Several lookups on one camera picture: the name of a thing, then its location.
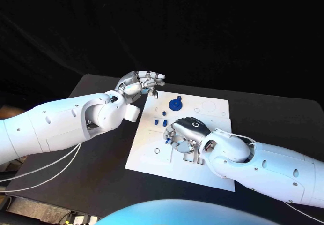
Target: robotic hand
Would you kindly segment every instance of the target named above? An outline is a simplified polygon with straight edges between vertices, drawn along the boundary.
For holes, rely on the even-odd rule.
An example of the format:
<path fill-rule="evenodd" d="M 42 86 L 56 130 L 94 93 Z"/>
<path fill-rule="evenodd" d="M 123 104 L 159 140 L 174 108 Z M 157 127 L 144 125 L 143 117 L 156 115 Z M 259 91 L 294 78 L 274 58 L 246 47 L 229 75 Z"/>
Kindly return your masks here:
<path fill-rule="evenodd" d="M 220 178 L 236 180 L 254 191 L 284 202 L 324 208 L 321 161 L 220 129 L 210 131 L 193 117 L 179 119 L 163 136 L 180 153 L 190 154 L 197 149 L 199 157 Z"/>
<path fill-rule="evenodd" d="M 69 148 L 114 130 L 123 119 L 136 122 L 140 114 L 133 103 L 143 93 L 157 98 L 156 85 L 164 75 L 130 72 L 115 90 L 36 106 L 23 114 L 0 120 L 0 164 L 26 155 Z"/>

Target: circular hole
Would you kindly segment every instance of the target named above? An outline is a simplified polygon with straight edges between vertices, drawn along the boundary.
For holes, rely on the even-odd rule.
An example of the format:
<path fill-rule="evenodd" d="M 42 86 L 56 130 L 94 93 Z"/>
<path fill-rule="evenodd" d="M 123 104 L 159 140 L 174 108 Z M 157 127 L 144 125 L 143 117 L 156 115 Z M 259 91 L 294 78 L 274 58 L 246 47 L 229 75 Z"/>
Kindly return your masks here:
<path fill-rule="evenodd" d="M 300 176 L 300 171 L 298 171 L 298 169 L 294 169 L 292 175 L 294 175 L 294 177 L 298 177 L 298 176 Z"/>
<path fill-rule="evenodd" d="M 267 167 L 267 160 L 264 160 L 264 162 L 262 162 L 262 167 L 264 168 Z"/>

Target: black curtain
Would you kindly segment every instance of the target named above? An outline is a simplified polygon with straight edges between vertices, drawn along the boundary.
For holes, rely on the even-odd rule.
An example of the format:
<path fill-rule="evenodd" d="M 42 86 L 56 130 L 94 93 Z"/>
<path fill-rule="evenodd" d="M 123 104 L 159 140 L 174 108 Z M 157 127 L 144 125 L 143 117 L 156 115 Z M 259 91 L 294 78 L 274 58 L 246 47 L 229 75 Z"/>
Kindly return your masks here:
<path fill-rule="evenodd" d="M 65 98 L 87 73 L 123 77 L 153 70 L 167 83 L 323 103 L 320 5 L 197 0 L 0 5 L 6 92 Z"/>

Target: floor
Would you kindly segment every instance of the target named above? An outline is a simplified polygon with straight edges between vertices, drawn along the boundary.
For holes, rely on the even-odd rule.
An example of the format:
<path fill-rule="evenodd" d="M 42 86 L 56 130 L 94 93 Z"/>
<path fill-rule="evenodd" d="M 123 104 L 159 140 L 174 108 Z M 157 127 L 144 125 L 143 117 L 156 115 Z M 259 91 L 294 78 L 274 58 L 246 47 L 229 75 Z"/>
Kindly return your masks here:
<path fill-rule="evenodd" d="M 16 198 L 9 207 L 9 212 L 55 224 L 59 222 L 62 216 L 69 213 L 69 210 L 33 202 L 28 199 Z"/>

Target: hole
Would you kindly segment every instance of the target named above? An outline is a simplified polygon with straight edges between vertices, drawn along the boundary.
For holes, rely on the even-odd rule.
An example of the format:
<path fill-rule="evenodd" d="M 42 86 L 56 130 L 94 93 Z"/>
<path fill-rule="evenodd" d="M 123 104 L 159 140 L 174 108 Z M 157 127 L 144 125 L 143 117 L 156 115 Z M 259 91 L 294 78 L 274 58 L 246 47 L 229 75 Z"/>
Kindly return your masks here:
<path fill-rule="evenodd" d="M 51 124 L 51 119 L 49 119 L 48 116 L 46 116 L 46 118 L 45 118 L 45 120 L 46 120 L 48 124 Z"/>
<path fill-rule="evenodd" d="M 76 111 L 74 109 L 71 110 L 71 113 L 72 113 L 74 117 L 76 117 Z"/>
<path fill-rule="evenodd" d="M 264 168 L 267 167 L 267 160 L 264 160 L 264 162 L 262 162 L 262 167 Z"/>
<path fill-rule="evenodd" d="M 298 177 L 298 176 L 300 176 L 300 171 L 298 171 L 298 169 L 294 169 L 292 175 L 294 175 L 294 177 Z"/>

